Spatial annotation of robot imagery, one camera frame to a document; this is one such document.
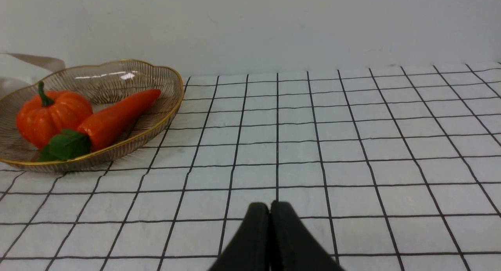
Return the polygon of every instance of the green leaf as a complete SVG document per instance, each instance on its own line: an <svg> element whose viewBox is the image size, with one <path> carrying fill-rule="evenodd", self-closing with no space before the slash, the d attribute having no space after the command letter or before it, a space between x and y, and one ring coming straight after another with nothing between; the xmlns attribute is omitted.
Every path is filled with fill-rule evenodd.
<svg viewBox="0 0 501 271"><path fill-rule="evenodd" d="M91 152L89 136L80 132L64 129L57 134L40 151L36 161L66 161L75 159Z"/></svg>
<svg viewBox="0 0 501 271"><path fill-rule="evenodd" d="M45 145L45 147L43 147L40 150L40 154L39 154L38 158L36 159L36 162L48 162L48 161L56 161L56 160L58 160L57 157L51 155L51 153L50 153L49 145Z"/></svg>

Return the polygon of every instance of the black grid line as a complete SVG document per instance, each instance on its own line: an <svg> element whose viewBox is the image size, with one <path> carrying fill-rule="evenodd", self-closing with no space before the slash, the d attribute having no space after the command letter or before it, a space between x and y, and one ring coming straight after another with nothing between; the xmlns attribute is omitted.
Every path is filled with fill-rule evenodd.
<svg viewBox="0 0 501 271"><path fill-rule="evenodd" d="M280 145L280 142L279 142L279 127L280 127L280 123L279 123L279 74L277 73L277 94L276 94L276 100L277 100L277 167L275 168L275 186L276 186L276 189L275 189L275 200L279 201L279 145Z"/></svg>
<svg viewBox="0 0 501 271"><path fill-rule="evenodd" d="M462 84L461 86L474 86L474 85L484 85L484 84L492 84L492 83L499 83L501 81L493 81L493 82L481 82L481 83L469 83L469 84ZM442 85L433 85L433 86L422 86L419 88L436 88L436 87L443 87ZM401 90L401 89L412 89L412 87L391 87L391 88L381 88L381 90ZM347 93L357 93L357 92L367 92L367 91L375 91L376 89L360 89L360 90L350 90L346 91ZM319 91L319 92L312 92L313 95L316 94L331 94L331 93L342 93L343 91ZM309 95L310 93L283 93L283 94L278 94L278 95L253 95L253 96L247 96L247 98L274 98L276 96L297 96L297 95ZM219 99L241 99L244 98L243 96L230 96L230 97L218 97L215 98L216 100ZM197 100L210 100L210 98L191 98L191 99L184 99L185 101L197 101ZM163 114L163 112L149 112L148 114Z"/></svg>
<svg viewBox="0 0 501 271"><path fill-rule="evenodd" d="M501 132L495 132L495 133L481 133L481 134L454 134L454 135L449 135L450 137L471 137L471 136L490 136L490 135L499 135ZM405 138L433 138L433 137L446 137L446 135L420 135L420 136L404 136ZM369 137L369 138L363 138L362 141L365 140L376 140L376 139L401 139L401 137ZM316 142L317 140L301 140L301 141L281 141L283 143L307 143L307 142ZM320 142L323 141L358 141L358 139L320 139ZM275 144L276 142L272 141L255 141L252 143L239 143L240 145L260 145L260 144ZM217 145L200 145L202 147L204 146L235 146L236 144L217 144ZM177 146L161 146L160 148L194 148L195 145L177 145ZM156 146L144 146L143 148L157 148Z"/></svg>
<svg viewBox="0 0 501 271"><path fill-rule="evenodd" d="M482 98L482 99L494 99L497 98L497 96L493 96L490 98ZM465 101L465 100L478 100L478 98L458 98L458 99L433 99L433 100L427 100L427 102L431 101ZM406 104L406 103L421 103L421 100L414 100L414 101L399 101L399 102L391 102L388 103L389 105L398 105L398 104ZM352 106L358 106L358 105L384 105L384 103L354 103ZM346 107L346 105L318 105L316 106L318 108L324 108L324 107ZM301 109L301 108L309 108L309 106L305 107L279 107L279 109ZM259 110L275 110L275 107L272 108L256 108L256 109L246 109L246 112L257 112ZM220 112L240 112L240 110L217 110L212 112L213 114L220 113ZM205 114L207 113L206 111L200 111L200 112L179 112L179 114Z"/></svg>
<svg viewBox="0 0 501 271"><path fill-rule="evenodd" d="M12 189L12 187L14 186L14 183L16 183L16 180L18 179L19 176L23 175L25 173L25 171L22 171L20 174L18 174L17 176L15 176L13 179L12 179L12 183L11 185L5 190L5 192L2 192L3 194L0 196L0 201L2 201L2 199L5 198L5 196L7 196L7 194L9 194L10 190Z"/></svg>
<svg viewBox="0 0 501 271"><path fill-rule="evenodd" d="M455 252L436 252L436 253L400 253L405 257L421 257L426 255L459 255ZM501 251L465 251L464 255L501 255ZM396 253L340 253L340 257L396 257ZM181 259L181 258L217 258L218 255L177 255L177 256L155 256L155 255L135 255L135 256L116 256L109 257L113 260L122 259ZM68 255L64 257L6 257L5 260L65 260L65 259L81 259L81 260L102 260L106 257L80 257L75 255Z"/></svg>
<svg viewBox="0 0 501 271"><path fill-rule="evenodd" d="M16 237L16 239L11 243L11 245L9 246L9 248L7 248L7 250L5 251L4 255L2 256L2 258L0 258L0 264L2 263L3 261L3 258L5 258L7 256L7 254L11 251L11 249L14 247L14 245L18 242L18 240L20 239L21 236L23 236L24 232L26 231L26 229L30 226L30 224L32 223L33 219L38 215L38 212L41 210L41 208L43 207L43 205L45 205L45 202L47 202L47 199L49 199L49 196L50 196L50 193L52 192L52 190L54 189L54 187L56 186L56 183L59 179L63 178L64 176L66 176L66 173L63 173L63 175L55 178L54 182L52 182L52 187L50 188L49 190L49 193L47 194L47 196L45 196L45 199L43 200L43 202L39 205L38 209L36 209L36 212L33 213L33 216L30 218L30 221L28 221L28 223L24 226L23 230L21 230L21 233L18 234L18 236Z"/></svg>
<svg viewBox="0 0 501 271"><path fill-rule="evenodd" d="M464 158L476 158L476 157L501 157L501 155L463 155ZM457 159L458 157L416 157L416 160L441 160L441 159ZM378 161L412 161L410 158L402 159L369 159L370 162ZM280 162L279 164L307 164L315 163L319 161L305 161L305 162ZM356 163L365 162L365 160L347 160L347 161L324 161L324 163ZM276 165L276 163L257 163L257 164L238 164L238 166L263 166L263 165ZM193 168L208 168L208 167L231 167L231 164L225 165L198 165L193 166ZM179 168L190 168L190 166L160 166L152 167L151 169L179 169ZM110 169L109 171L131 171L131 170L147 170L147 167L137 167L137 168L127 168L127 169ZM86 170L82 172L100 172L103 170Z"/></svg>
<svg viewBox="0 0 501 271"><path fill-rule="evenodd" d="M365 162L365 160L362 161L356 161L355 163L362 163ZM479 182L481 184L501 184L501 181L485 181L485 182ZM477 185L477 182L435 182L435 183L428 183L431 186L440 186L440 185ZM401 184L378 184L378 187L409 187L409 186L424 186L424 183L401 183ZM270 186L270 187L236 187L232 188L232 191L238 191L238 190L266 190L266 189L276 189L277 186ZM324 188L325 185L291 185L291 186L278 186L279 189L294 189L294 188ZM370 188L374 187L374 185L327 185L328 188ZM206 188L206 189L185 189L184 191L186 192L205 192L205 191L227 191L228 188ZM139 193L172 193L172 192L182 192L183 189L171 189L171 190L147 190L147 191L140 191ZM137 191L102 191L102 192L95 192L95 195L98 194L135 194ZM6 194L10 195L46 195L48 193L27 193L27 192L9 192ZM55 196L67 196L67 195L89 195L89 192L72 192L72 193L50 193L49 195L55 195ZM0 225L12 225L12 223L2 223L0 222Z"/></svg>
<svg viewBox="0 0 501 271"><path fill-rule="evenodd" d="M195 153L193 154L193 159L191 161L190 168L189 168L188 172L186 173L186 177L184 178L183 189L181 191L181 196L179 198L179 203L177 204L174 218L172 219L172 225L170 225L170 228L169 228L169 234L167 236L167 239L165 240L165 245L164 245L163 251L162 251L162 257L165 256L165 253L166 253L167 248L169 246L169 241L170 241L170 238L172 237L172 232L174 230L174 226L175 226L176 221L177 221L177 216L179 215L179 210L181 209L181 203L183 202L183 197L184 197L184 194L186 193L186 185L188 184L188 177L189 177L189 174L191 173L191 171L193 170L193 166L195 165L195 160L196 160L196 156L198 154L200 143L202 142L202 137L204 136L205 126L207 125L209 115L211 114L211 108L213 107L214 98L216 96L216 92L218 91L219 78L220 78L219 76L216 78L216 85L214 88L213 99L211 100L211 105L209 106L209 109L207 111L207 115L205 116L204 128L202 128L202 132L200 133L200 138L198 139L198 145L197 145L197 148L195 149ZM163 264L163 260L160 260L160 262L158 262L157 271L160 271L162 264Z"/></svg>
<svg viewBox="0 0 501 271"><path fill-rule="evenodd" d="M481 71L473 71L473 69L471 69L471 67L469 67L468 64L465 64L467 66L467 68L471 71L471 73L473 73L476 78L478 78L479 80L482 81L483 84L485 84L485 86L487 86L487 88L489 88L492 92L494 92L494 94L497 95L498 98L501 98L501 96L499 96L499 93L496 92L496 90L494 90L489 84L488 82L485 82L485 80L483 80L480 76L478 76L478 74L476 74L476 72L481 72Z"/></svg>
<svg viewBox="0 0 501 271"><path fill-rule="evenodd" d="M245 84L245 96L247 96L247 86L248 86L248 84ZM227 223L227 218L228 218L229 201L231 199L231 189L233 188L233 175L234 175L235 168L236 168L236 158L238 157L238 145L240 143L240 133L242 131L243 113L245 111L245 101L246 101L246 99L247 99L246 97L243 98L242 114L240 115L240 126L238 127L238 136L236 138L235 154L234 154L234 157L233 157L233 166L231 167L231 173L229 175L228 197L227 197L227 202L226 202L226 209L224 211L224 219L222 221L222 231L221 231L221 239L220 239L220 245L219 245L219 249L218 249L218 255L221 255L221 253L222 253L222 245L223 245L223 241L224 241L224 232L226 230L226 223Z"/></svg>
<svg viewBox="0 0 501 271"><path fill-rule="evenodd" d="M469 216L497 216L497 213L446 213L442 214L445 217L469 217ZM300 216L299 219L364 219L364 218L423 218L423 217L441 217L440 214L388 214L388 215L343 215L343 216ZM242 221L243 218L226 218L228 221ZM206 218L206 219L178 219L176 222L214 222L214 221L224 221L224 218ZM122 221L82 221L77 222L77 224L120 224ZM162 220L134 220L126 221L126 224L133 223L172 223L172 220L162 219ZM64 221L43 221L43 222L32 222L30 225L43 225L43 224L74 224L74 222L64 222ZM2 223L1 226L14 226L14 225L27 225L27 223Z"/></svg>
<svg viewBox="0 0 501 271"><path fill-rule="evenodd" d="M341 79L341 73L339 72L339 70L338 70L338 76L339 76L339 81L341 83L341 87L344 90L345 87L343 84L343 80ZM396 256L398 259L398 264L400 265L400 269L402 271L404 271L405 268L404 268L404 264L402 262L402 257L398 251L397 242L395 241L395 235L393 235L393 231L391 230L390 220L388 219L388 216L386 214L386 209L384 208L384 205L383 205L383 200L381 199L381 194L379 193L379 189L378 189L377 182L376 182L376 177L374 176L374 170L372 170L372 166L371 166L369 159L367 157L367 152L365 151L364 144L360 138L360 132L358 132L357 123L355 122L355 117L353 116L353 111L352 111L351 106L350 106L350 101L348 99L348 95L347 95L347 93L344 93L344 95L345 95L346 103L348 104L348 108L350 110L351 119L353 120L353 126L355 127L355 131L357 133L357 137L359 139L359 143L360 143L360 146L362 148L362 152L364 154L365 162L366 162L367 166L369 167L369 171L371 173L372 183L374 184L374 190L376 191L379 205L381 206L381 211L383 212L384 220L386 221L386 226L388 228L388 232L390 233L391 242L393 244L393 248L395 249L395 253L396 253Z"/></svg>
<svg viewBox="0 0 501 271"><path fill-rule="evenodd" d="M378 83L376 81L376 78L373 77L372 80L374 80L374 84L376 84L376 87L378 88L378 91L379 91L379 94L381 95L381 98L383 98L383 101L386 103L386 98L383 96L383 93L381 92L381 89L379 89L379 85L378 85ZM396 128L397 128L397 130L398 130L398 132L399 132L399 134L400 134L400 136L401 136L401 138L402 138L402 140L403 140L403 142L405 144L405 147L407 148L407 151L411 155L412 161L414 162L414 164L419 169L419 173L421 174L421 178L423 178L423 182L424 182L424 184L426 186L426 189L428 189L428 193L430 194L431 199L433 200L433 203L435 204L435 207L436 207L438 213L440 214L440 217L442 218L442 221L443 221L443 223L445 225L445 228L447 229L447 232L449 232L449 235L451 236L451 239L452 239L452 242L454 243L454 246L456 246L456 249L458 250L458 253L461 256L461 260L463 261L463 264L465 265L466 269L469 271L470 268L469 268L468 262L467 262L467 260L465 258L465 255L462 253L460 245L458 244L458 241L456 240L456 237L454 237L454 234L452 233L451 227L449 227L449 224L447 223L447 220L445 219L445 216L442 213L442 209L438 205L438 202L437 202L437 199L435 198L435 195L431 191L431 187L428 184L428 180L426 180L426 176L424 176L423 169L421 168L421 165L415 159L415 156L412 153L412 151L411 151L411 149L409 147L409 144L407 143L407 139L404 137L404 135L402 133L402 130L400 129L400 126L398 125L397 121L395 120L395 116L393 115L393 112L391 111L390 107L388 105L386 105L386 108L388 109L388 112L390 113L390 116L393 119L393 123L395 124L395 126L396 126Z"/></svg>
<svg viewBox="0 0 501 271"><path fill-rule="evenodd" d="M489 71L489 70L494 70L494 69L501 69L501 68L488 68L488 69L483 69L483 70L477 70L474 72L483 72L483 71ZM442 72L442 74L456 74L456 73L471 73L471 71L450 71L450 72ZM410 74L411 76L418 76L418 75L434 75L436 73L417 73L417 74ZM395 74L395 75L377 75L374 76L376 78L378 77L401 77L404 76L403 74ZM372 78L371 76L358 76L358 77L343 77L342 79L362 79L362 78ZM310 81L327 81L327 80L339 80L339 78L322 78L322 79L310 79ZM306 79L290 79L290 80L280 80L279 82L296 82L296 81L306 81ZM248 83L274 83L275 81L249 81ZM233 82L233 83L223 83L220 84L220 86L224 85L237 85L237 84L245 84L245 82ZM200 84L193 84L190 85L193 87L211 87L214 85L200 85Z"/></svg>
<svg viewBox="0 0 501 271"><path fill-rule="evenodd" d="M477 114L476 116L499 116L499 114ZM473 117L471 114L459 114L459 115L454 115L454 116L435 116L437 119L444 119L444 118L451 118L451 117ZM431 116L416 116L416 117L407 117L407 118L401 118L397 119L397 121L400 120L409 120L409 119L430 119ZM355 122L365 122L365 121L393 121L393 119L358 119L355 120ZM323 123L346 123L346 122L352 122L350 121L317 121L317 124L323 124ZM304 124L310 124L313 122L298 122L298 123L279 123L279 125L304 125ZM268 123L268 124L256 124L252 126L273 126L275 123ZM236 128L238 125L226 125L226 126L208 126L206 129L210 128ZM199 130L202 129L202 127L186 127L186 128L171 128L171 130Z"/></svg>
<svg viewBox="0 0 501 271"><path fill-rule="evenodd" d="M490 132L490 130L483 124L482 120L480 120L478 118L478 116L474 113L473 110L471 110L471 108L468 106L467 103L465 103L465 99L461 98L461 96L458 94L458 92L456 92L456 90L449 84L449 82L446 80L446 78L438 71L437 67L436 66L433 66L433 68L435 68L435 70L437 71L437 73L440 75L440 77L442 77L442 79L444 80L444 82L447 84L447 86L449 86L449 88L451 88L451 90L454 92L454 94L456 94L456 96L458 96L458 98L461 100L461 102L463 103L463 105L465 105L465 107L471 112L471 114L476 118L476 120L482 125L482 127L487 131L487 133L490 134L490 136L492 137L492 139L494 139L494 141L496 141L496 143L501 146L501 142L498 141L496 139L496 137L494 137L494 135Z"/></svg>
<svg viewBox="0 0 501 271"><path fill-rule="evenodd" d="M325 201L327 204L327 213L328 213L329 217L332 218L331 202L329 200L329 191L327 190L327 177L325 175L325 167L324 167L324 162L322 159L322 149L320 148L320 139L318 137L317 119L315 117L315 107L314 107L314 103L313 103L313 96L311 94L312 87L310 84L310 73L308 71L306 71L306 78L308 79L308 90L310 91L310 103L311 103L311 108L312 108L313 124L315 125L315 135L317 137L316 142L317 142L317 148L318 148L320 168L322 169L322 177L323 177L323 181L324 181L324 192L325 192ZM335 258L336 258L336 261L339 262L339 256L337 255L338 254L338 245L336 242L336 233L334 230L334 224L332 223L332 221L329 221L329 225L331 226L331 237L332 237L332 244L334 247Z"/></svg>
<svg viewBox="0 0 501 271"><path fill-rule="evenodd" d="M447 85L449 85L449 83L445 80L445 78L440 75L442 77L442 79L447 83ZM467 106L467 104L465 102L463 102L463 104L468 108L468 110L474 114L474 112ZM433 112L431 112L431 110L428 108L428 105L424 102L424 105L426 106L426 108L428 109L428 111L431 113L431 115L433 115ZM481 125L487 130L487 132L489 133L489 135L499 144L499 141L494 137L494 135L487 129L487 127L485 127L485 125L482 123L482 121L474 115L474 117L481 123ZM461 152L458 150L458 148L456 147L456 145L452 142L452 139L450 138L449 135L447 135L447 132L445 131L445 129L442 127L442 125L440 124L440 122L438 121L438 119L435 118L435 122L438 124L438 126L440 127L440 129L446 134L446 137L447 139L449 140L449 143L451 143L452 147L454 148L454 150L456 151L456 153L459 155L459 157L461 158L462 162L467 166L469 172L471 173L471 176L474 178L475 182L478 184L478 186L480 187L480 189L482 190L483 194L485 195L485 197L487 198L487 200L489 201L490 205L492 206L492 208L494 209L494 211L496 211L497 215L499 217L501 217L501 213L499 212L499 209L496 207L496 205L494 204L494 202L492 201L492 199L490 198L489 194L487 194L487 191L485 190L485 188L483 187L483 185L478 181L478 178L476 177L475 173L473 172L473 170L471 169L471 166L470 164L465 160L465 158L462 156Z"/></svg>

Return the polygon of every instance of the green stem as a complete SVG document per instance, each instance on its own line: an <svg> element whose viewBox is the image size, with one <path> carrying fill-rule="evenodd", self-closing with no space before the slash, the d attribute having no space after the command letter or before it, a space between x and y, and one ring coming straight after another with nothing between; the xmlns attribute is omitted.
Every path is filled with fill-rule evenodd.
<svg viewBox="0 0 501 271"><path fill-rule="evenodd" d="M54 100L49 98L49 96L45 95L45 92L43 91L43 81L40 81L38 83L38 94L40 95L41 98L41 106L42 107L48 107L49 105L52 105L54 103Z"/></svg>

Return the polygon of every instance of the pumpkin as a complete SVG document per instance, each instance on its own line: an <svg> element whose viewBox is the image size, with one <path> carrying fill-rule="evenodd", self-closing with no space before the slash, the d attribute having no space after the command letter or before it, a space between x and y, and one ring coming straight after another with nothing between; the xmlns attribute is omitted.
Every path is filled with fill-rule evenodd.
<svg viewBox="0 0 501 271"><path fill-rule="evenodd" d="M23 104L16 125L24 139L43 148L61 130L77 130L92 114L92 106L84 96L68 90L45 92L40 81L38 95Z"/></svg>

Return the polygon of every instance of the bowl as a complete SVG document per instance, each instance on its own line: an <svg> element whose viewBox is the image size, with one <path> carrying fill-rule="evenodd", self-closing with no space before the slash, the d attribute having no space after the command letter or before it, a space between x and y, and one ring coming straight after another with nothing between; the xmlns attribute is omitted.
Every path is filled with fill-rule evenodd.
<svg viewBox="0 0 501 271"><path fill-rule="evenodd" d="M72 160L54 162L36 162L38 149L21 137L16 127L16 115L23 104L38 93L37 85L8 94L0 99L0 162L25 171L78 171L124 157L166 129L184 98L183 82L177 71L133 59L70 67L42 81L45 90L71 90L82 94L94 112L136 92L160 89L162 93L111 146Z"/></svg>

